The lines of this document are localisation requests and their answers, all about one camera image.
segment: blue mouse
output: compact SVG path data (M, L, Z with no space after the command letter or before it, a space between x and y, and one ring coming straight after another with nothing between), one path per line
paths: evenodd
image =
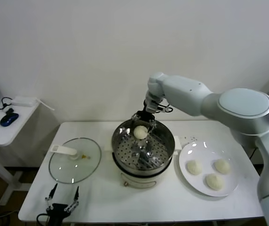
M17 113L9 113L6 114L0 121L1 126L9 126L11 123L13 123L18 118Z

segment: robotic arm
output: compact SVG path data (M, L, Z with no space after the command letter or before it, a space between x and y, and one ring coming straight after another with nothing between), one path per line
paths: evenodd
M258 183L258 198L269 225L269 96L250 89L211 92L203 83L181 76L156 73L149 78L144 110L164 112L161 101L191 115L203 115L231 129L243 146L258 147L264 169Z

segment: cable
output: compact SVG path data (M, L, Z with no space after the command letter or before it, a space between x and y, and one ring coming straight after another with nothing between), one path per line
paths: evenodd
M40 216L49 216L47 213L41 213L39 215L37 215L36 217L36 223L38 223L40 226L44 226L42 223L40 223L39 217Z
M3 97L3 98L1 99L2 104L4 104L4 99L12 100L12 98L10 98L10 97Z
M250 160L252 159L253 154L255 154L255 152L256 152L257 149L258 149L258 148L256 147L256 148L253 150L253 153L252 153L251 156L249 157Z
M42 103L46 108L50 109L51 111L55 111L54 108L48 106L47 104L45 104L44 102L42 102L40 99L37 98L36 100L37 100L38 102Z
M10 106L11 105L11 103L10 104L7 104L7 103L4 103L4 99L9 99L9 100L12 100L12 98L10 98L10 97L3 97L2 99L1 99L1 102L2 102L2 108L0 108L0 110L3 110L5 107L7 107L7 106Z
M6 211L6 212L3 212L3 213L0 214L0 218L6 217L6 216L8 216L10 214L18 213L18 212L19 212L19 210L14 210L14 211L11 211L11 212Z

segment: small white desk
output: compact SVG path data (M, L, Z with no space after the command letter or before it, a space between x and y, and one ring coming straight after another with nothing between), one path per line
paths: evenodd
M16 138L19 131L23 128L24 124L28 121L38 106L39 103L32 107L12 106L15 113L19 114L19 117L8 127L0 125L0 146L7 146ZM0 120L3 116L5 116L5 113L0 110ZM21 184L18 182L21 175L22 172L16 172L16 174L12 176L0 164L0 178L8 183L8 187L0 200L0 205L6 205L13 191L29 190L31 184Z
M239 185L229 196L215 198L197 192L181 175L174 156L163 180L150 189L124 187L111 153L102 152L96 171L73 184L58 184L53 203L70 204L79 186L79 206L64 220L72 223L205 221L263 216L257 198L259 176L228 128L214 121L164 121L181 143L214 140L226 145L238 165ZM120 122L65 122L52 144L88 137L104 147ZM48 171L48 152L19 211L22 221L46 212L45 197L56 184Z

